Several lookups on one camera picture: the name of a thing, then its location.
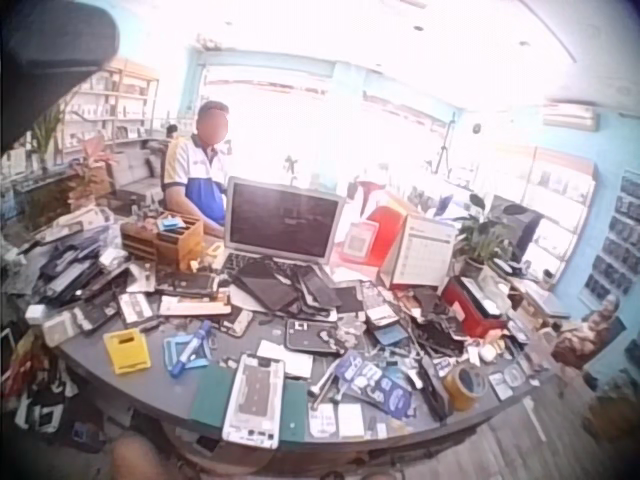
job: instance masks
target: green mat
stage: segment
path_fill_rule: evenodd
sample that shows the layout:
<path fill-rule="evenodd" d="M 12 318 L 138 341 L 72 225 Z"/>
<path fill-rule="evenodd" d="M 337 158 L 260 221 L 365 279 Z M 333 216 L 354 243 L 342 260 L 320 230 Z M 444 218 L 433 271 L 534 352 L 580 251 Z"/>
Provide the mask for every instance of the green mat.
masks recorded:
<path fill-rule="evenodd" d="M 200 376 L 191 405 L 191 419 L 222 428 L 235 378 L 235 370 L 209 365 Z M 280 440 L 304 442 L 307 431 L 307 384 L 285 380 L 280 421 Z"/>
<path fill-rule="evenodd" d="M 191 419 L 222 428 L 236 372 L 220 365 L 209 365 L 200 375 Z"/>

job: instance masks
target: gray desk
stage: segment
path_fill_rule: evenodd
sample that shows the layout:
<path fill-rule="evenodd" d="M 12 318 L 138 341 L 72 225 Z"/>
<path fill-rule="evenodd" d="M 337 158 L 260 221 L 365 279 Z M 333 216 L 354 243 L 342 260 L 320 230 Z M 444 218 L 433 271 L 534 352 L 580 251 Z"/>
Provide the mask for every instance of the gray desk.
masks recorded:
<path fill-rule="evenodd" d="M 36 255 L 38 251 L 33 252 L 34 257 L 38 256 Z M 19 304 L 21 304 L 22 308 L 26 307 L 24 299 Z M 189 326 L 189 332 L 195 331 L 198 327 L 198 322 L 193 323 Z M 89 336 L 80 335 L 68 340 L 60 345 L 57 350 L 74 370 L 95 383 L 98 389 L 107 389 L 112 393 L 115 392 L 118 395 L 122 395 L 141 411 L 155 416 L 168 424 L 197 431 L 204 435 L 219 437 L 219 429 L 197 424 L 189 418 L 191 404 L 202 370 L 188 370 L 179 379 L 174 380 L 169 376 L 165 368 L 163 339 L 173 336 L 176 333 L 175 328 L 172 325 L 165 325 L 161 329 L 147 334 L 149 354 L 152 361 L 151 368 L 128 375 L 115 375 L 102 335 L 124 328 L 126 327 L 123 321 L 120 318 L 116 318 Z M 216 332 L 216 335 L 218 348 L 212 352 L 214 358 L 219 359 L 225 356 L 239 358 L 243 352 L 255 352 L 261 339 L 268 339 L 274 343 L 284 343 L 284 322 L 276 320 L 269 325 L 259 325 L 257 322 L 253 322 L 241 339 L 235 339 L 221 332 Z M 319 380 L 330 363 L 331 358 L 316 357 L 313 365 L 312 381 Z M 495 366 L 486 367 L 486 369 L 487 372 L 503 370 L 507 365 L 508 362 L 502 362 Z M 545 373 L 539 380 L 540 382 L 545 382 L 552 375 L 551 372 Z M 416 418 L 405 419 L 404 422 L 394 421 L 391 417 L 375 408 L 363 405 L 365 429 L 368 428 L 371 418 L 375 417 L 378 422 L 386 422 L 387 439 L 344 440 L 337 435 L 317 439 L 307 431 L 304 443 L 283 442 L 281 443 L 281 448 L 292 450 L 339 450 L 344 452 L 347 450 L 366 451 L 398 447 L 427 441 L 433 441 L 434 443 L 446 441 L 447 438 L 454 434 L 465 431 L 473 433 L 474 427 L 486 422 L 511 405 L 520 402 L 533 389 L 533 386 L 525 382 L 515 389 L 513 397 L 505 402 L 500 402 L 491 387 L 489 387 L 484 397 L 471 410 L 455 413 L 444 425 L 433 421 L 421 395 L 418 392 L 414 392 L 417 416 Z M 347 396 L 344 398 L 345 401 L 353 401 L 349 400 Z"/>

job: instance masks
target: tiled floor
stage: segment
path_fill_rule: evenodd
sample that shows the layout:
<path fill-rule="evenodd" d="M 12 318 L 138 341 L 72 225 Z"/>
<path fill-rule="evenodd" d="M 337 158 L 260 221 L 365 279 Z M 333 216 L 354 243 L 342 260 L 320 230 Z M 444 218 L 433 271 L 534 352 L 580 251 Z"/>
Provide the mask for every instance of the tiled floor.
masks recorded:
<path fill-rule="evenodd" d="M 435 458 L 427 458 L 429 452 L 418 450 L 382 458 L 364 469 L 345 473 L 349 479 L 356 479 L 373 469 L 388 468 L 395 461 L 407 480 L 640 478 L 640 470 L 635 471 L 635 477 L 621 471 L 639 457 L 640 442 L 628 439 L 614 445 L 598 444 L 583 431 L 582 412 L 591 395 L 584 384 L 576 382 L 564 399 L 559 399 L 555 385 L 547 385 L 531 397 L 541 433 L 521 403 L 481 426 L 463 444 Z M 6 447 L 6 437 L 4 440 L 9 452 L 3 449 L 3 454 L 15 452 L 14 458 L 20 459 L 31 473 L 27 478 L 110 478 L 108 450 L 88 455 L 46 446 L 31 437 L 14 438 L 10 447 Z M 396 477 L 402 477 L 399 470 Z"/>

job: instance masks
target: blue and white shirt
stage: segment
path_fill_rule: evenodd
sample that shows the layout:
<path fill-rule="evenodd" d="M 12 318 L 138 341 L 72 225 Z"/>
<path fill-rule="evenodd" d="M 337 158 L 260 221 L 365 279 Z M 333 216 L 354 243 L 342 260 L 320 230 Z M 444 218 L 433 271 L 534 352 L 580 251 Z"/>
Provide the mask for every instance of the blue and white shirt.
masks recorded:
<path fill-rule="evenodd" d="M 224 225 L 225 161 L 215 148 L 205 149 L 197 135 L 176 138 L 169 145 L 162 173 L 163 191 L 185 187 L 187 198 L 210 220 Z"/>

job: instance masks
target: cluttered desk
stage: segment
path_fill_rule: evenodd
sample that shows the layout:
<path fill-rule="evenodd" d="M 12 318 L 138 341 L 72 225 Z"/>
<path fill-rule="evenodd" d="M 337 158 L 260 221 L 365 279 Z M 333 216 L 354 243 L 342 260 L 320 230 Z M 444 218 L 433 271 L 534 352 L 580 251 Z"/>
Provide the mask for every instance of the cluttered desk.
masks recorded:
<path fill-rule="evenodd" d="M 261 449 L 446 438 L 552 376 L 517 315 L 447 277 L 450 226 L 407 217 L 366 270 L 334 246 L 343 198 L 237 178 L 228 192 L 224 245 L 157 205 L 57 220 L 21 251 L 27 322 L 137 408 Z M 353 256 L 371 242 L 347 243 Z"/>

